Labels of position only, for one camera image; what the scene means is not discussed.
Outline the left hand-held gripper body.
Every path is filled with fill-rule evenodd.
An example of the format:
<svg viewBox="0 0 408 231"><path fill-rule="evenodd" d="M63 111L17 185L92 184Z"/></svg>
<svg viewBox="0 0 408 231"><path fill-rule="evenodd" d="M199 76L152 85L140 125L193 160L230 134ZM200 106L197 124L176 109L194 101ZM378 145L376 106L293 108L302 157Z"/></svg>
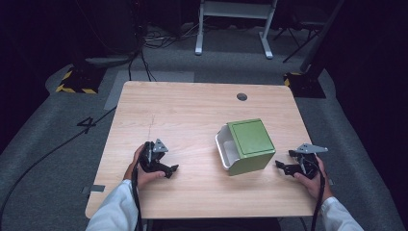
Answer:
<svg viewBox="0 0 408 231"><path fill-rule="evenodd" d="M156 139L156 141L147 141L143 145L143 149L139 156L142 169L145 172L159 171L159 164L161 164L161 160L160 162L157 162L157 155L161 152L167 153L167 151L168 149L160 139Z"/></svg>

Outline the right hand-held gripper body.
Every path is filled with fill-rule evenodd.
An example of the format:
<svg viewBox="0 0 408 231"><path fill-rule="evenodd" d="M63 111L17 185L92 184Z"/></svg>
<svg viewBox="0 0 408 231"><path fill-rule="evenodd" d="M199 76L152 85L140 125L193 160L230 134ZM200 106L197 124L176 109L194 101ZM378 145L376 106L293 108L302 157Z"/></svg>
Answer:
<svg viewBox="0 0 408 231"><path fill-rule="evenodd" d="M327 151L327 147L321 147L310 143L303 143L294 151L295 159L300 164L301 172L307 178L313 179L319 170L317 154Z"/></svg>

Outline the green drawer cabinet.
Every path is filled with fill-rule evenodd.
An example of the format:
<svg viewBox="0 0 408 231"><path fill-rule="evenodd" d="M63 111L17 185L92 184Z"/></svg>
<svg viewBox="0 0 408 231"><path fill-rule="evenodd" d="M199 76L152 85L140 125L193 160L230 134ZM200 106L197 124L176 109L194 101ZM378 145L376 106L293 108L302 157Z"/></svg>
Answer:
<svg viewBox="0 0 408 231"><path fill-rule="evenodd" d="M227 154L229 174L239 175L264 169L276 152L268 131L259 118L227 123L232 150Z"/></svg>

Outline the white drawer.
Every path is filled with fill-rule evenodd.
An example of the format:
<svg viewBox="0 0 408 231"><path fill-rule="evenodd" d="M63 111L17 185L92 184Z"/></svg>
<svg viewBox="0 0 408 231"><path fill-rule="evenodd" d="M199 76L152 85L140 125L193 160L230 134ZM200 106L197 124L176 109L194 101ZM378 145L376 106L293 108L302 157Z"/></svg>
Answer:
<svg viewBox="0 0 408 231"><path fill-rule="evenodd" d="M223 125L216 134L216 144L222 166L225 170L229 171L232 165L241 157L227 124Z"/></svg>

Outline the person's left hand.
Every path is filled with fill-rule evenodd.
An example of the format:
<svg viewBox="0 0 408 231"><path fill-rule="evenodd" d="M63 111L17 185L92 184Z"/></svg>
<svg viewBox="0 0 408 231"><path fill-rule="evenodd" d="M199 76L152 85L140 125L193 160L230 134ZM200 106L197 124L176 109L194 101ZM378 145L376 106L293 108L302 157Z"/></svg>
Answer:
<svg viewBox="0 0 408 231"><path fill-rule="evenodd" d="M139 146L133 157L133 161L127 167L123 179L132 179L132 173L134 171L135 166L137 165L137 160L139 155L143 149L143 145ZM166 174L162 171L155 171L155 172L145 172L142 168L138 170L138 188L141 190L144 188L149 182L152 182L159 178L164 178Z"/></svg>

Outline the person's right hand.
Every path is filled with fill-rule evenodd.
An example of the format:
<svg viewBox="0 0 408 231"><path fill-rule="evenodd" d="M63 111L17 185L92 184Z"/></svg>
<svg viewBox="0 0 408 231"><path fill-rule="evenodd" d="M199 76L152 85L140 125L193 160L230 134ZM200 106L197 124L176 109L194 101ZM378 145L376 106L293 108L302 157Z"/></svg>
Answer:
<svg viewBox="0 0 408 231"><path fill-rule="evenodd" d="M315 200L318 200L319 192L320 192L320 177L323 176L325 180L325 185L324 185L324 192L323 192L321 201L324 202L327 198L332 197L333 193L330 189L330 185L328 182L328 176L325 172L323 161L320 158L317 158L317 160L318 160L319 169L321 170L321 172L318 172L317 175L313 179L309 179L306 176L298 172L293 177L307 189L309 194Z"/></svg>

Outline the grey tape strip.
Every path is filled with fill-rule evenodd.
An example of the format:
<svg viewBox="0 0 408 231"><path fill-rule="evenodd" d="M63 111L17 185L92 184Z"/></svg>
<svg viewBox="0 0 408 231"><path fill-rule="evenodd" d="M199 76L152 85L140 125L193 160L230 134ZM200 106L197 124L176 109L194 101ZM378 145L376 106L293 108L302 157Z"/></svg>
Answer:
<svg viewBox="0 0 408 231"><path fill-rule="evenodd" d="M91 185L88 187L83 187L81 190L82 194L90 194L92 192L94 193L102 193L105 190L104 185Z"/></svg>

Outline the yellow black striped stand base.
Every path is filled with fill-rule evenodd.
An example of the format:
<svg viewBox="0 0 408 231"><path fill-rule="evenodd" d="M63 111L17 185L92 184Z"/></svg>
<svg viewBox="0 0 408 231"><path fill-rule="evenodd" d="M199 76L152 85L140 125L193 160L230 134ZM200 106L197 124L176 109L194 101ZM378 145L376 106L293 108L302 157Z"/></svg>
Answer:
<svg viewBox="0 0 408 231"><path fill-rule="evenodd" d="M56 92L97 94L106 68L79 69L72 66L56 88Z"/></svg>
<svg viewBox="0 0 408 231"><path fill-rule="evenodd" d="M283 75L283 80L294 97L325 98L319 80L311 78L306 73L287 72Z"/></svg>

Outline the black tripod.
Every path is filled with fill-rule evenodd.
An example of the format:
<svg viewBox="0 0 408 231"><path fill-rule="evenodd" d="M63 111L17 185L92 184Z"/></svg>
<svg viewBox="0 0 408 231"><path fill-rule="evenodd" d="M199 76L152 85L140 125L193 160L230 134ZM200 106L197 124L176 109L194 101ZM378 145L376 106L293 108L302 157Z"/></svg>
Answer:
<svg viewBox="0 0 408 231"><path fill-rule="evenodd" d="M277 40L287 33L296 45L295 50L283 60L283 63L289 61L313 39L317 38L324 26L325 22L301 19L300 21L281 27L279 32L273 37L273 40Z"/></svg>

